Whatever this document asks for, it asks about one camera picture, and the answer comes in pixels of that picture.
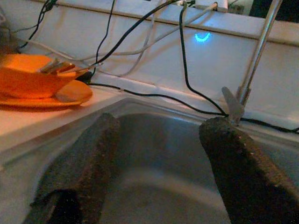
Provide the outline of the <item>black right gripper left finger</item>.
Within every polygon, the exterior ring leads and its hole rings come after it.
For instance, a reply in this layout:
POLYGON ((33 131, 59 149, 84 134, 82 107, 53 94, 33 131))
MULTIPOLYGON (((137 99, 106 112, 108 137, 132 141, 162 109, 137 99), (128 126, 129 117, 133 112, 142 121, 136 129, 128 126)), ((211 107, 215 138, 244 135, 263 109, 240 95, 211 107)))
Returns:
POLYGON ((119 138, 119 120, 100 115, 47 166, 24 223, 98 224, 119 138))

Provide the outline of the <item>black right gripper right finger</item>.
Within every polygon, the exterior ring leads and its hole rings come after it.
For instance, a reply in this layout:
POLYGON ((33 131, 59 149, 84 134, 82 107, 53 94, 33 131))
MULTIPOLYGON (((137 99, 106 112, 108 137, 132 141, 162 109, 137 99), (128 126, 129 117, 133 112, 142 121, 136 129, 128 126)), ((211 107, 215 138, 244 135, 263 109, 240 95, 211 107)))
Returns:
POLYGON ((298 188, 248 134, 215 117, 199 126, 199 139, 231 223, 299 222, 298 188))

